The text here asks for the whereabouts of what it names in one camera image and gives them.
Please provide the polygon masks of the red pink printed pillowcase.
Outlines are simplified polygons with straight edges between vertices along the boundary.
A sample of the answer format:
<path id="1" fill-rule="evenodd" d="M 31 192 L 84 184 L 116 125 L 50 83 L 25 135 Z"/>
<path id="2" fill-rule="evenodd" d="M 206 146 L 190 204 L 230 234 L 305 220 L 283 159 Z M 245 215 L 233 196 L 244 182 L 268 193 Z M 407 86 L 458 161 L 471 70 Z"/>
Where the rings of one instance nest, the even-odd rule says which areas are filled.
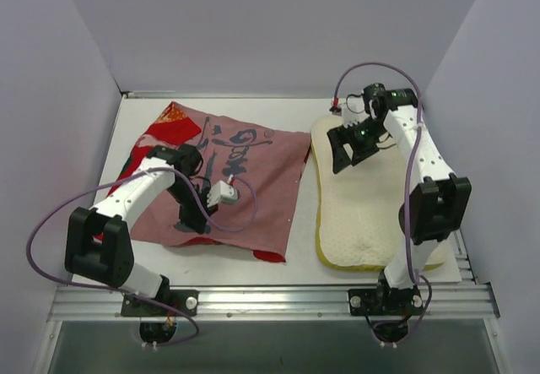
<path id="1" fill-rule="evenodd" d="M 131 238 L 164 247 L 225 244 L 250 250 L 263 261 L 284 262 L 310 140 L 305 132 L 272 129 L 172 101 L 138 137 L 120 176 L 130 176 L 156 145 L 190 144 L 202 156 L 195 181 L 210 187 L 231 178 L 239 199 L 213 214 L 220 229 L 206 225 L 198 235 L 181 222 L 179 204 L 163 192 L 138 218 Z"/>

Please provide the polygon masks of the cream pillow yellow edge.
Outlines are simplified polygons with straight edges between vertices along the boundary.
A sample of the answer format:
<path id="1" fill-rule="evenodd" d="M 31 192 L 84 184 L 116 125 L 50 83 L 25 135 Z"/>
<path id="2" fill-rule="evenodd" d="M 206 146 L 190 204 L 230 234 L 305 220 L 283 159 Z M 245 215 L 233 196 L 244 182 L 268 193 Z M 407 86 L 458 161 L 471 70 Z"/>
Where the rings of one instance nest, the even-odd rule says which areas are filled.
<path id="1" fill-rule="evenodd" d="M 310 131 L 319 192 L 316 254 L 329 268 L 381 271 L 404 244 L 397 213 L 407 160 L 393 147 L 334 174 L 327 132 L 340 124 L 327 115 Z"/>

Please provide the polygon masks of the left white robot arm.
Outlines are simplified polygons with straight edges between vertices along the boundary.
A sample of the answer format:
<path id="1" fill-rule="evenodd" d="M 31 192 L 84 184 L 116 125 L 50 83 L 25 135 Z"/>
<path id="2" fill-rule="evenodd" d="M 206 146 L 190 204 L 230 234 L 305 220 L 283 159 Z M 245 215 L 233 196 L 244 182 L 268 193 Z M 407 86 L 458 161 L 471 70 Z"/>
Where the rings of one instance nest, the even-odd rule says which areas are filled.
<path id="1" fill-rule="evenodd" d="M 190 144 L 177 149 L 157 145 L 133 172 L 138 178 L 122 183 L 91 209 L 76 208 L 67 227 L 66 270 L 139 294 L 141 307 L 152 316 L 166 313 L 173 304 L 170 281 L 135 262 L 130 232 L 149 205 L 168 192 L 180 205 L 181 222 L 202 234 L 219 208 L 210 202 L 209 187 L 190 180 L 202 161 Z"/>

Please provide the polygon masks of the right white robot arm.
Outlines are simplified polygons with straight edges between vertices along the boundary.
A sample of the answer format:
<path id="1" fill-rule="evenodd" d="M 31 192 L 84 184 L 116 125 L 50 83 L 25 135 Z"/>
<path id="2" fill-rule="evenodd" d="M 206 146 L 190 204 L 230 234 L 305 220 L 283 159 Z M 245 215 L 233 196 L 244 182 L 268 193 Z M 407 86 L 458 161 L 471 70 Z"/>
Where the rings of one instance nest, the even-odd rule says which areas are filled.
<path id="1" fill-rule="evenodd" d="M 407 160 L 404 199 L 398 221 L 404 245 L 380 275 L 376 308 L 392 314 L 402 306 L 419 309 L 419 272 L 439 243 L 459 230 L 472 185 L 444 161 L 424 124 L 419 98 L 412 89 L 386 89 L 370 84 L 360 93 L 367 117 L 342 111 L 343 123 L 327 132 L 332 171 L 337 174 L 379 152 L 388 134 Z"/>

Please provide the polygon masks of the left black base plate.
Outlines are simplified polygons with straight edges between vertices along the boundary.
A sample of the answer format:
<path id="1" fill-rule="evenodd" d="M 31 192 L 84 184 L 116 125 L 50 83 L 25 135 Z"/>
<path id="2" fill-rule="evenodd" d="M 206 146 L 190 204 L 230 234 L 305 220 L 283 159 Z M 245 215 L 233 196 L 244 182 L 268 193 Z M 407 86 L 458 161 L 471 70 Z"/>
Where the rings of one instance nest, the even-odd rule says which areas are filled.
<path id="1" fill-rule="evenodd" d="M 194 289 L 172 290 L 164 301 L 144 300 L 142 297 L 125 295 L 120 315 L 122 317 L 189 317 L 197 315 L 199 291 Z"/>

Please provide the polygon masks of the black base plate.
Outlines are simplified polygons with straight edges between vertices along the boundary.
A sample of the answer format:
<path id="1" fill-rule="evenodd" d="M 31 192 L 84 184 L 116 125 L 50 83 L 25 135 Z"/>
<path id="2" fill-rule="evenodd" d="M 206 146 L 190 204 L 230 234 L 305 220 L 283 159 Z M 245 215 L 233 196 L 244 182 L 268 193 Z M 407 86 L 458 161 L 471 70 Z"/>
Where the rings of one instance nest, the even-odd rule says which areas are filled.
<path id="1" fill-rule="evenodd" d="M 417 287 L 405 290 L 351 289 L 348 291 L 351 316 L 412 317 L 424 311 Z"/>
<path id="2" fill-rule="evenodd" d="M 144 300 L 142 297 L 125 295 L 120 315 L 122 317 L 189 317 L 197 315 L 199 291 L 194 289 L 172 290 L 164 301 Z"/>

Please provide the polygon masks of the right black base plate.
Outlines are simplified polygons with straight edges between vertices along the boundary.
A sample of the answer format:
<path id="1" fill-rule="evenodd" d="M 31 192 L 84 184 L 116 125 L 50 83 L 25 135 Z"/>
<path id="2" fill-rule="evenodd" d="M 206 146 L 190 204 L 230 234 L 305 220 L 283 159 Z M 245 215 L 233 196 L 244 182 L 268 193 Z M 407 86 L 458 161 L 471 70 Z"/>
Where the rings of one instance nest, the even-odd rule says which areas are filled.
<path id="1" fill-rule="evenodd" d="M 351 289 L 348 291 L 351 316 L 412 317 L 424 311 L 417 287 L 405 290 Z"/>

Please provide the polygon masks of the aluminium front rail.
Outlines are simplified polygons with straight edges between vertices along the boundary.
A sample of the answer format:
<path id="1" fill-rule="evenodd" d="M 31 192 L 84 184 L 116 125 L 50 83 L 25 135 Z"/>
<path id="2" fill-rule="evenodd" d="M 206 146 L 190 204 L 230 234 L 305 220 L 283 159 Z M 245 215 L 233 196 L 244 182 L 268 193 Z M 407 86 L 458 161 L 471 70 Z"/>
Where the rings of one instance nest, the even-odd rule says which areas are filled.
<path id="1" fill-rule="evenodd" d="M 485 319 L 499 310 L 487 285 L 434 285 L 400 306 L 383 306 L 369 285 L 308 286 L 202 286 L 175 290 L 174 307 L 199 322 L 236 320 L 347 320 L 368 316 L 373 320 L 417 317 Z M 160 322 L 173 317 L 153 306 L 112 291 L 81 288 L 57 290 L 49 318 L 59 322 L 140 320 Z"/>

